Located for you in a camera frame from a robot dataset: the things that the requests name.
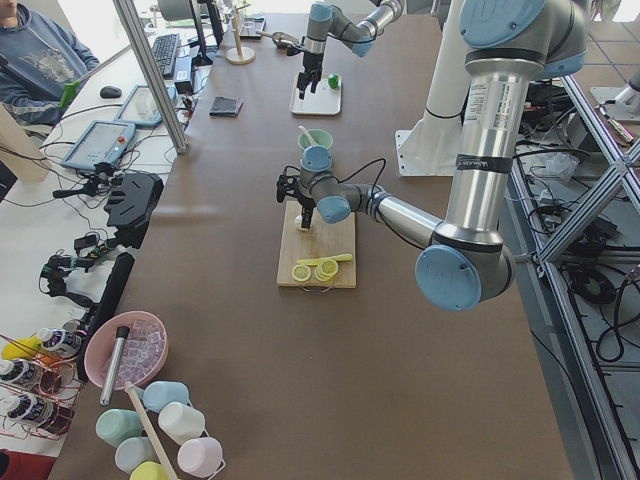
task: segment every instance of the red container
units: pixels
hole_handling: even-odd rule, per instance
[[[56,459],[0,450],[0,480],[47,480]]]

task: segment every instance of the brown table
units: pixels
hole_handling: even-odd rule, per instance
[[[306,30],[305,16],[267,20],[270,31]],[[365,217],[357,288],[275,284],[284,207],[274,185],[297,164],[301,123],[332,132],[338,175],[385,157],[388,190],[444,215],[450,179],[399,178],[394,146],[395,130],[422,116],[439,39],[436,20],[417,15],[365,59],[330,41],[326,71],[344,79],[332,118],[289,113],[302,57],[266,39],[251,44],[250,65],[220,58],[211,72],[120,311],[165,322],[157,378],[189,386],[223,445],[221,479],[573,478],[515,287],[472,311],[439,310],[416,286],[418,252]],[[209,118],[216,95],[242,97],[239,117]],[[94,434],[98,396],[82,392],[52,480],[126,477]],[[129,406],[124,394],[113,406]]]

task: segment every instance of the person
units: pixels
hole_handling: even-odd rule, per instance
[[[18,123],[58,123],[65,83],[99,63],[53,20],[16,0],[0,0],[0,100]]]

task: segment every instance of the small robotic arm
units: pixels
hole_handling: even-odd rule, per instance
[[[382,29],[402,15],[403,2],[372,0],[372,3],[377,8],[358,25],[351,22],[342,10],[334,5],[314,3],[311,6],[307,35],[303,38],[302,45],[296,48],[296,53],[304,53],[302,60],[304,72],[298,74],[296,85],[300,92],[300,99],[304,99],[309,85],[311,85],[311,93],[316,92],[318,82],[322,79],[324,49],[330,35],[340,40],[359,57],[364,57]]]
[[[498,219],[528,84],[581,68],[590,3],[465,2],[460,29],[470,46],[465,68],[472,80],[444,219],[382,187],[339,183],[331,170],[331,153],[321,146],[304,151],[297,194],[307,205],[311,199],[327,223],[362,212],[424,247],[416,262],[416,280],[427,299],[443,309],[469,309],[500,295],[513,280],[513,264],[498,233]],[[319,68],[317,62],[305,63],[298,86],[311,83],[313,91],[313,72]]]

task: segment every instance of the blue joint cap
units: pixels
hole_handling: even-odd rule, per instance
[[[534,77],[534,80],[547,80],[549,78],[564,77],[576,73],[584,65],[586,51],[572,57],[547,63],[544,70]]]
[[[320,199],[316,207],[322,219],[327,223],[341,222],[351,213],[349,202],[338,195],[331,195]]]
[[[473,263],[447,245],[427,247],[416,261],[422,294],[443,310],[468,310],[480,302],[482,284]]]
[[[369,37],[360,37],[358,41],[361,43],[354,43],[351,51],[362,58],[369,53],[369,50],[373,47],[373,41]]]
[[[520,35],[540,15],[546,0],[465,2],[460,33],[473,48],[497,47]]]
[[[322,145],[312,145],[305,148],[300,160],[302,168],[314,173],[329,170],[332,163],[331,152]]]
[[[311,5],[311,11],[309,12],[309,20],[322,23],[328,22],[333,17],[333,10],[331,6],[326,3],[314,3]]]

